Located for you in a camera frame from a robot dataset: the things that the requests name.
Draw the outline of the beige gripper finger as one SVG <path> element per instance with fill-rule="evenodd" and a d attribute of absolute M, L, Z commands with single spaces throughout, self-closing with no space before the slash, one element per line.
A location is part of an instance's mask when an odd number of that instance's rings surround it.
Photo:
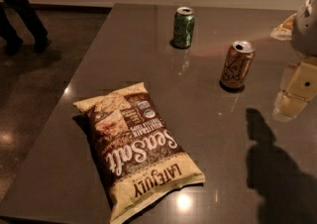
<path fill-rule="evenodd" d="M 307 106 L 307 103 L 284 91 L 279 91 L 274 101 L 272 116 L 279 122 L 289 122 L 296 118 Z"/>

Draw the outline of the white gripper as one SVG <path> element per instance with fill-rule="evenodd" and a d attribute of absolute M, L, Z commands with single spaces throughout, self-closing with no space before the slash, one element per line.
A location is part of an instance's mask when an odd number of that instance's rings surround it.
<path fill-rule="evenodd" d="M 296 13 L 292 46 L 305 56 L 300 63 L 289 63 L 280 89 L 306 102 L 317 95 L 317 0 L 305 0 Z"/>

